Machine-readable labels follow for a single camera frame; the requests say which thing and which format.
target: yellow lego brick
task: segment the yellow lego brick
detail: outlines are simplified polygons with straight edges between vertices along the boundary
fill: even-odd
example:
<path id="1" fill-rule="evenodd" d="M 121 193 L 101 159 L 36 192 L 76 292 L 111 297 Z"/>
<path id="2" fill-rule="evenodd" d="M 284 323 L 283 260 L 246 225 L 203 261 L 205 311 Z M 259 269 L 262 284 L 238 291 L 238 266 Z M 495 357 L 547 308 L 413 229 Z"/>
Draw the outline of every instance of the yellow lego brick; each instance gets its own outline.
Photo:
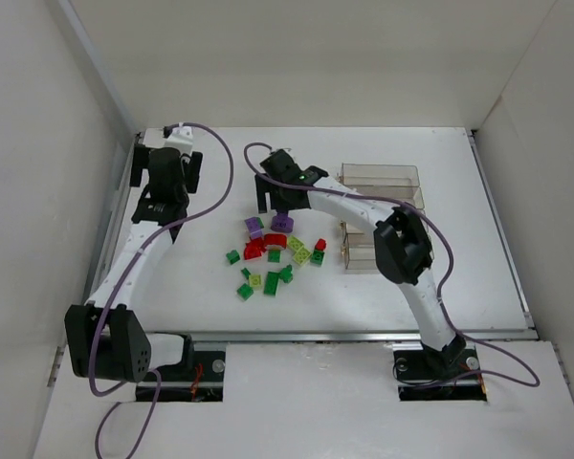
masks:
<path id="1" fill-rule="evenodd" d="M 299 251 L 302 247 L 304 247 L 304 243 L 297 239 L 295 236 L 289 236 L 287 238 L 287 247 L 292 251 Z"/>
<path id="2" fill-rule="evenodd" d="M 255 290 L 261 289 L 263 282 L 261 281 L 261 274 L 249 275 L 249 287 Z"/>
<path id="3" fill-rule="evenodd" d="M 306 263 L 309 260 L 310 255 L 312 255 L 312 253 L 310 251 L 308 251 L 308 249 L 306 249 L 305 247 L 302 246 L 294 254 L 294 261 L 296 263 L 298 263 L 300 266 L 302 266 L 304 263 Z"/>

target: toy block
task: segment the toy block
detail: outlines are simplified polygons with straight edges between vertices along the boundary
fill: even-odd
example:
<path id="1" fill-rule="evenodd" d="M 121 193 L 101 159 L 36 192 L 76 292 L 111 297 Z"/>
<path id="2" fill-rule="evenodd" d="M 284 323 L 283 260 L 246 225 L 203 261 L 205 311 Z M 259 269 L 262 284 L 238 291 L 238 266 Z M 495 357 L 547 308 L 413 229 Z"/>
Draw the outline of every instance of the toy block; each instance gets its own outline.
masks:
<path id="1" fill-rule="evenodd" d="M 323 258 L 325 253 L 323 251 L 313 251 L 313 256 L 310 259 L 310 262 L 314 265 L 321 266 L 323 264 Z"/>
<path id="2" fill-rule="evenodd" d="M 238 288 L 238 290 L 236 290 L 236 292 L 238 293 L 238 296 L 240 296 L 242 299 L 244 299 L 246 301 L 253 294 L 253 289 L 251 287 L 249 287 L 248 284 L 242 284 Z"/>
<path id="3" fill-rule="evenodd" d="M 251 244 L 251 245 L 254 245 L 256 247 L 259 247 L 259 249 L 262 252 L 265 252 L 266 251 L 266 243 L 264 242 L 264 239 L 265 238 L 263 238 L 261 236 L 256 237 L 255 239 L 251 239 L 251 242 L 248 242 L 247 244 Z"/>
<path id="4" fill-rule="evenodd" d="M 245 260 L 253 260 L 261 256 L 261 249 L 258 246 L 247 244 L 243 253 Z"/>
<path id="5" fill-rule="evenodd" d="M 286 213 L 278 213 L 273 217 L 270 229 L 275 232 L 289 234 L 294 230 L 294 219 Z"/>
<path id="6" fill-rule="evenodd" d="M 226 257 L 231 265 L 233 265 L 236 261 L 240 259 L 240 255 L 237 251 L 231 251 L 230 253 L 226 253 Z"/>
<path id="7" fill-rule="evenodd" d="M 263 232 L 261 230 L 261 226 L 259 225 L 259 221 L 257 217 L 251 217 L 245 220 L 245 224 L 247 225 L 247 230 L 251 235 L 252 239 L 256 239 L 257 237 L 262 237 Z"/>
<path id="8" fill-rule="evenodd" d="M 293 267 L 291 265 L 287 265 L 285 268 L 280 270 L 280 273 L 278 273 L 280 279 L 286 284 L 291 282 L 294 278 L 294 275 L 292 274 L 292 269 Z"/>
<path id="9" fill-rule="evenodd" d="M 311 252 L 308 251 L 305 247 L 301 247 L 295 254 L 294 254 L 294 261 L 298 263 L 300 266 L 304 265 L 310 258 Z"/>
<path id="10" fill-rule="evenodd" d="M 287 236 L 284 234 L 266 234 L 264 236 L 264 244 L 266 246 L 276 246 L 287 248 Z"/>
<path id="11" fill-rule="evenodd" d="M 317 244 L 315 244 L 316 251 L 324 251 L 326 247 L 327 242 L 325 242 L 325 239 L 320 239 L 319 241 L 317 241 Z"/>
<path id="12" fill-rule="evenodd" d="M 264 233 L 261 229 L 250 231 L 249 235 L 251 236 L 252 239 L 259 239 L 261 237 L 264 237 Z"/>
<path id="13" fill-rule="evenodd" d="M 251 274 L 249 276 L 249 287 L 254 290 L 261 289 L 263 282 L 261 281 L 261 274 Z"/>
<path id="14" fill-rule="evenodd" d="M 302 247 L 304 247 L 304 243 L 297 239 L 295 236 L 289 236 L 287 238 L 287 247 L 292 251 L 299 251 Z"/>
<path id="15" fill-rule="evenodd" d="M 278 273 L 268 271 L 266 274 L 266 285 L 264 285 L 264 295 L 276 296 L 278 288 Z"/>
<path id="16" fill-rule="evenodd" d="M 271 263 L 280 263 L 280 251 L 268 251 L 268 261 Z"/>

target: green lego brick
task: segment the green lego brick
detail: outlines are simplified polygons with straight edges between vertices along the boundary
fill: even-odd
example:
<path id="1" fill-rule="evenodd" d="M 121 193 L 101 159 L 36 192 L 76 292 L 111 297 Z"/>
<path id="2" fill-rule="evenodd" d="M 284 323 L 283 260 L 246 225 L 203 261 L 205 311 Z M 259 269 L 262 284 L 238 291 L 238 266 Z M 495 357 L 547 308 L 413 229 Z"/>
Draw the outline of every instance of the green lego brick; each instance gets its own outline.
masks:
<path id="1" fill-rule="evenodd" d="M 294 268 L 293 266 L 287 265 L 285 268 L 280 270 L 280 273 L 278 273 L 278 276 L 280 277 L 280 279 L 283 282 L 285 282 L 286 284 L 288 284 L 289 282 L 291 282 L 294 279 L 294 275 L 292 274 L 293 268 Z"/>
<path id="2" fill-rule="evenodd" d="M 233 265 L 236 261 L 240 259 L 240 255 L 237 251 L 231 251 L 230 253 L 226 253 L 226 257 L 231 265 Z"/>
<path id="3" fill-rule="evenodd" d="M 249 287 L 248 284 L 242 284 L 238 290 L 236 290 L 236 292 L 238 293 L 238 295 L 244 299 L 245 301 L 248 300 L 251 295 L 253 294 L 253 289 L 251 287 Z"/>
<path id="4" fill-rule="evenodd" d="M 280 263 L 280 251 L 268 251 L 268 261 Z"/>
<path id="5" fill-rule="evenodd" d="M 289 236 L 287 238 L 287 247 L 292 251 L 299 251 L 302 247 L 304 247 L 304 243 L 297 239 L 295 236 Z"/>
<path id="6" fill-rule="evenodd" d="M 251 274 L 249 276 L 249 286 L 254 290 L 261 289 L 262 286 L 261 274 Z"/>
<path id="7" fill-rule="evenodd" d="M 322 251 L 313 251 L 313 256 L 310 259 L 310 262 L 313 265 L 321 266 L 323 264 L 323 258 L 325 253 Z"/>
<path id="8" fill-rule="evenodd" d="M 312 253 L 309 252 L 308 249 L 302 247 L 294 254 L 294 261 L 298 263 L 300 266 L 302 266 L 304 263 L 308 261 L 311 254 Z"/>
<path id="9" fill-rule="evenodd" d="M 275 296 L 278 288 L 278 273 L 268 271 L 266 275 L 266 285 L 264 285 L 264 295 Z"/>

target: white wall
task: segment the white wall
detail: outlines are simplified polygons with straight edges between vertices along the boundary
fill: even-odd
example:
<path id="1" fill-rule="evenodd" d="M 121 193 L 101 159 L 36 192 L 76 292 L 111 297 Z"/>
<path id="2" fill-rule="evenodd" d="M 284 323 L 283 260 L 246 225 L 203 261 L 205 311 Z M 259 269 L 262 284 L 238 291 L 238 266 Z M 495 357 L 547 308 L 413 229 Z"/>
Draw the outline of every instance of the white wall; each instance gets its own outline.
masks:
<path id="1" fill-rule="evenodd" d="M 0 458 L 27 457 L 116 137 L 42 0 L 0 0 Z"/>
<path id="2" fill-rule="evenodd" d="M 75 0 L 140 126 L 479 127 L 554 0 Z"/>
<path id="3" fill-rule="evenodd" d="M 541 336 L 574 396 L 574 0 L 544 21 L 477 144 Z"/>

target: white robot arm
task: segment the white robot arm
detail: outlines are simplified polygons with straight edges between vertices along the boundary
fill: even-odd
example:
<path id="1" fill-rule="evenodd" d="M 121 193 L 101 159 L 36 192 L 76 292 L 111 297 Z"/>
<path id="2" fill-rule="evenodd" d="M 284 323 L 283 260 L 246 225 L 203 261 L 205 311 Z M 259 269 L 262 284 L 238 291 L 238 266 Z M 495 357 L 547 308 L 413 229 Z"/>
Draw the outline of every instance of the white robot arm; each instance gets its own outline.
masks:
<path id="1" fill-rule="evenodd" d="M 330 189 L 304 191 L 272 184 L 255 176 L 257 206 L 267 211 L 266 194 L 278 212 L 310 208 L 328 213 L 374 238 L 376 264 L 381 274 L 404 294 L 419 325 L 421 343 L 429 365 L 443 373 L 465 347 L 445 319 L 436 296 L 431 267 L 431 241 L 419 217 L 408 207 L 374 200 L 345 198 L 358 194 L 315 166 L 299 168 L 285 150 L 277 150 L 260 164 L 266 177 L 288 186 Z"/>
<path id="2" fill-rule="evenodd" d="M 118 285 L 106 321 L 109 333 L 100 337 L 97 377 L 138 383 L 150 368 L 191 365 L 193 345 L 189 336 L 146 334 L 135 312 L 142 306 L 148 280 L 176 241 L 180 227 L 160 233 L 144 250 L 141 245 L 161 227 L 187 217 L 188 194 L 197 190 L 202 153 L 193 152 L 192 144 L 191 128 L 178 126 L 163 135 L 148 130 L 145 139 L 135 146 L 130 184 L 141 185 L 143 169 L 148 169 L 149 183 L 132 217 L 125 246 L 98 289 L 83 305 L 71 306 L 65 318 L 73 370 L 78 376 L 88 376 L 95 324 Z M 123 278 L 135 257 L 137 262 Z"/>

